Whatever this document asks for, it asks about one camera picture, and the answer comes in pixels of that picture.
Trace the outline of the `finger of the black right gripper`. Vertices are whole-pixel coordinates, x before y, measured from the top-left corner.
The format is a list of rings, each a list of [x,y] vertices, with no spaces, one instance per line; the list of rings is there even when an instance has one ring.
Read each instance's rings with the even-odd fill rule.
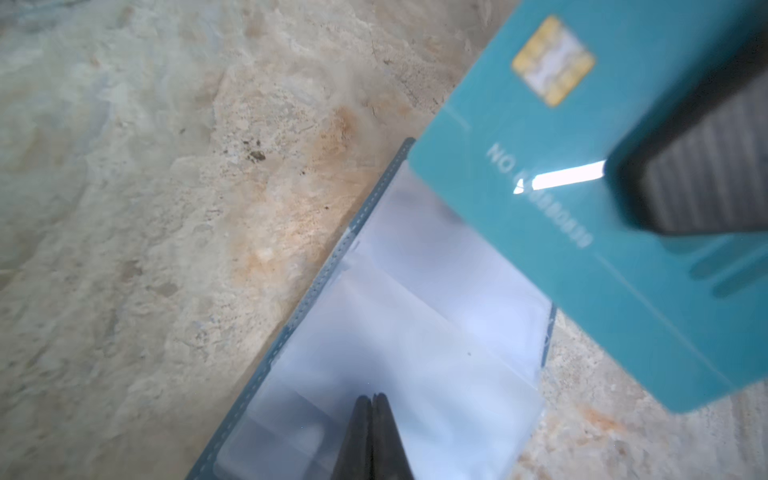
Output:
[[[665,236],[767,229],[767,30],[667,96],[609,160],[627,223]]]

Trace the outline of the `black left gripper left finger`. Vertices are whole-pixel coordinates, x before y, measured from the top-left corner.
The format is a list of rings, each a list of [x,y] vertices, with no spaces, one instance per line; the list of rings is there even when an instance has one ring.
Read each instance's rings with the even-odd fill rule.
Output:
[[[369,480],[373,473],[372,401],[360,396],[354,404],[332,480]]]

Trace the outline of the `teal chip card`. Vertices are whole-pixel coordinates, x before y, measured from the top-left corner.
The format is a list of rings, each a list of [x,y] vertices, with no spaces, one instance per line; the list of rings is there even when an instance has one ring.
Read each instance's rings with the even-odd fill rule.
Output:
[[[413,147],[413,171],[657,401],[767,376],[767,229],[632,228],[609,160],[755,32],[763,1],[523,1]]]

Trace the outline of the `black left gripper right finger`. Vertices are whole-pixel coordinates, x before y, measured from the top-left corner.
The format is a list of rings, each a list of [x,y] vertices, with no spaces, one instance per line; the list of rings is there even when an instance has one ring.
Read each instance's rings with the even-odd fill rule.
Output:
[[[372,404],[372,465],[375,480],[413,480],[390,402],[384,393],[375,394]]]

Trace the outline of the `blue-grey card holder wallet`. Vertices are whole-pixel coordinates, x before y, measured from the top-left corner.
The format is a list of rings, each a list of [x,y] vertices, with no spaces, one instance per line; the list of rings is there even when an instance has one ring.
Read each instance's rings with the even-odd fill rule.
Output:
[[[328,479],[383,394],[419,479],[506,479],[544,408],[556,306],[411,171],[407,139],[189,471]]]

